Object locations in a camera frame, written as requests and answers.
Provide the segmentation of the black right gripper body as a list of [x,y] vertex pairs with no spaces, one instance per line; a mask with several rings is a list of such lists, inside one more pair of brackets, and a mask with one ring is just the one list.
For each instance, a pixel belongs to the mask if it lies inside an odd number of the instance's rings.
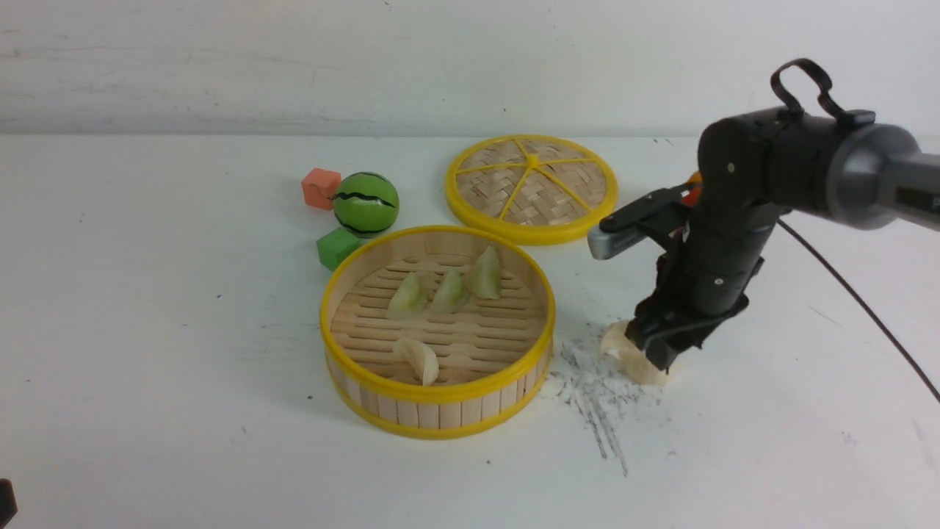
[[654,294],[635,316],[662,316],[662,335],[692,332],[704,339],[748,307],[745,289],[764,264],[762,252],[780,207],[758,201],[729,209],[699,201],[662,257]]

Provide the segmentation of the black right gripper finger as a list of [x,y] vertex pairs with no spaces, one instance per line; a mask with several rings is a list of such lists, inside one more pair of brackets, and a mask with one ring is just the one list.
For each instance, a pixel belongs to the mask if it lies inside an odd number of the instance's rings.
[[664,328],[665,319],[662,316],[634,316],[626,336],[648,357],[665,357],[665,344],[662,341]]
[[646,342],[646,359],[659,371],[668,373],[673,362],[690,348],[701,348],[702,339],[692,332],[662,335],[649,338]]

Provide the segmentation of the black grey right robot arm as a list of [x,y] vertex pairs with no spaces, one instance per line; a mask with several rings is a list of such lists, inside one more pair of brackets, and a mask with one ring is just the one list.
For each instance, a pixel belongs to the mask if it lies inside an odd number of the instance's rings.
[[896,125],[852,128],[781,109],[723,118],[701,135],[698,172],[695,206],[671,197],[639,222],[665,253],[626,337],[661,371],[748,308],[745,289],[782,215],[864,231],[893,220],[938,228],[938,157]]

